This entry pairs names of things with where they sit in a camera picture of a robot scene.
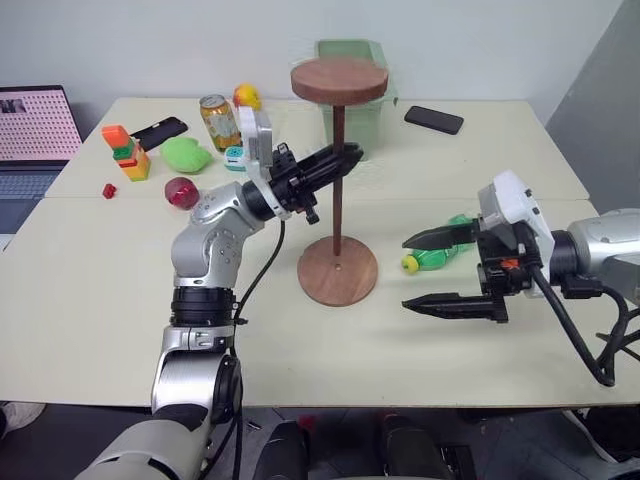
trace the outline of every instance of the small teal object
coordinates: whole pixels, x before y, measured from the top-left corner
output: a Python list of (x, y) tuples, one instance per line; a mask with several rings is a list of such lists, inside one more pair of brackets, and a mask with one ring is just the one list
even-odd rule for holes
[(242, 147), (229, 147), (224, 151), (224, 166), (234, 172), (244, 172), (245, 168), (242, 164), (242, 156), (244, 150)]

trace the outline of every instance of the shoe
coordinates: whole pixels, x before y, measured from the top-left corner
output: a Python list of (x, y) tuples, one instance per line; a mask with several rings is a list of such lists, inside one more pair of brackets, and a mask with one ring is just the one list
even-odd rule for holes
[(8, 402), (0, 407), (6, 418), (5, 431), (0, 432), (0, 438), (7, 433), (32, 423), (44, 410), (44, 403)]
[(640, 457), (640, 408), (583, 408), (563, 414), (584, 433), (603, 460), (621, 463)]

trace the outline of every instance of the black smartphone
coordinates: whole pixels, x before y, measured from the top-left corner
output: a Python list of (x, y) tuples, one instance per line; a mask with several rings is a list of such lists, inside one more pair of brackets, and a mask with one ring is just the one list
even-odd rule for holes
[(464, 118), (414, 105), (404, 116), (404, 121), (455, 135), (462, 127)]
[(161, 122), (154, 123), (150, 127), (132, 133), (131, 136), (140, 141), (140, 146), (145, 152), (156, 148), (167, 138), (176, 137), (189, 129), (187, 124), (176, 117), (165, 118)]

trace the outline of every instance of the round wooden top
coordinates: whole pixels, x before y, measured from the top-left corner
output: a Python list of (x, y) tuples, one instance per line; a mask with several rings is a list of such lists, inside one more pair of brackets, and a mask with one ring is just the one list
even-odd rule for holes
[(305, 100), (325, 105), (357, 105), (384, 95), (389, 73), (353, 57), (310, 60), (291, 71), (291, 87)]

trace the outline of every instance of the green block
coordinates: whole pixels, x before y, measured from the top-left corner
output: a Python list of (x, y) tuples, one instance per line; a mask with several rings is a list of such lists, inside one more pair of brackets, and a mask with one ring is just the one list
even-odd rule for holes
[(133, 149), (136, 144), (132, 138), (129, 139), (129, 144), (126, 147), (119, 147), (113, 149), (113, 159), (114, 160), (124, 160), (125, 158), (131, 158), (133, 155)]

